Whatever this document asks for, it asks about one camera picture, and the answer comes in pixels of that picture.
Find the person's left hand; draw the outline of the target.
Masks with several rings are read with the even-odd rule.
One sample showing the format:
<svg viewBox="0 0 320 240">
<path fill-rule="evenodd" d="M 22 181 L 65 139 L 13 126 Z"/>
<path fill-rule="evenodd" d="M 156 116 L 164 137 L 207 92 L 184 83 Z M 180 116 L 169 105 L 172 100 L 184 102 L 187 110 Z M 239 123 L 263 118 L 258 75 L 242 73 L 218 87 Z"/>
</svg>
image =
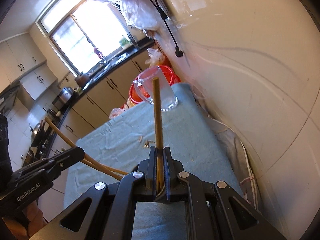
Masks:
<svg viewBox="0 0 320 240">
<path fill-rule="evenodd" d="M 1 217 L 1 223 L 8 239 L 30 239 L 48 224 L 36 201 L 13 217 Z"/>
</svg>

